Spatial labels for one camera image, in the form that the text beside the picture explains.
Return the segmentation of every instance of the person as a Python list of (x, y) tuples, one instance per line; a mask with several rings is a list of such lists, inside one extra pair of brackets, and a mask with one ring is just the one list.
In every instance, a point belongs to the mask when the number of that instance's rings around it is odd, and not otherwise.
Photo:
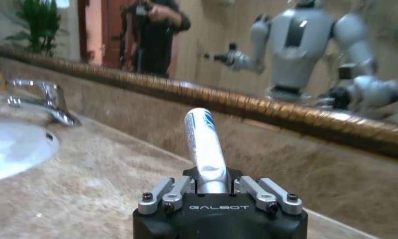
[(172, 35), (188, 30), (190, 20), (174, 0), (147, 1), (147, 19), (138, 24), (133, 18), (134, 47), (130, 68), (134, 72), (167, 77), (171, 62)]

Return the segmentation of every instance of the white robot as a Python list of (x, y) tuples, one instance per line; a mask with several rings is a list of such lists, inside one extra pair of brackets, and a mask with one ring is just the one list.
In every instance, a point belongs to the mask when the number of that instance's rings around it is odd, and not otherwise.
[(230, 44), (223, 55), (204, 55), (222, 62), (231, 70), (246, 69), (262, 74), (266, 45), (271, 53), (272, 88), (267, 96), (276, 100), (300, 102), (318, 60), (324, 56), (328, 40), (334, 39), (352, 67), (347, 86), (334, 87), (323, 96), (334, 109), (348, 110), (374, 119), (391, 114), (383, 110), (398, 101), (398, 83), (376, 77), (375, 54), (370, 47), (367, 28), (362, 18), (346, 14), (339, 20), (322, 8), (322, 0), (296, 0), (294, 9), (272, 19), (262, 15), (250, 28), (252, 56), (244, 55)]

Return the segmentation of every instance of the mirror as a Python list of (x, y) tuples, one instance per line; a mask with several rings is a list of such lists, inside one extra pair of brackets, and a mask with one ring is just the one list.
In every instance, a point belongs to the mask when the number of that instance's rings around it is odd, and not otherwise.
[(398, 123), (398, 0), (0, 0), (0, 44)]

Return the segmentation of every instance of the bathroom vanity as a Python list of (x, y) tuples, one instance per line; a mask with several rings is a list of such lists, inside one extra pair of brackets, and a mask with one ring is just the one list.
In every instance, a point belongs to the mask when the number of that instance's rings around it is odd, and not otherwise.
[[(0, 181), (0, 238), (131, 238), (138, 196), (191, 162), (82, 116), (82, 127), (67, 128), (0, 103), (0, 117), (42, 126), (59, 141), (53, 159)], [(310, 239), (374, 238), (307, 213)]]

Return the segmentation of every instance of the tripod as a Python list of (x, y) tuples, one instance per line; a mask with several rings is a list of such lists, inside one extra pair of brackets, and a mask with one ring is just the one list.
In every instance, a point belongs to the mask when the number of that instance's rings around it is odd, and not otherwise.
[(133, 4), (129, 7), (121, 7), (121, 22), (122, 22), (122, 31), (121, 34), (111, 38), (111, 40), (119, 41), (119, 69), (123, 69), (126, 58), (125, 58), (125, 46), (126, 46), (126, 32), (129, 28), (127, 15), (131, 15), (133, 28), (135, 29), (135, 42), (137, 42), (137, 67), (135, 72), (141, 73), (141, 62), (142, 62), (142, 46), (141, 46), (141, 32), (145, 27), (149, 18), (147, 12), (150, 11), (150, 6), (142, 2), (137, 1), (137, 4)]

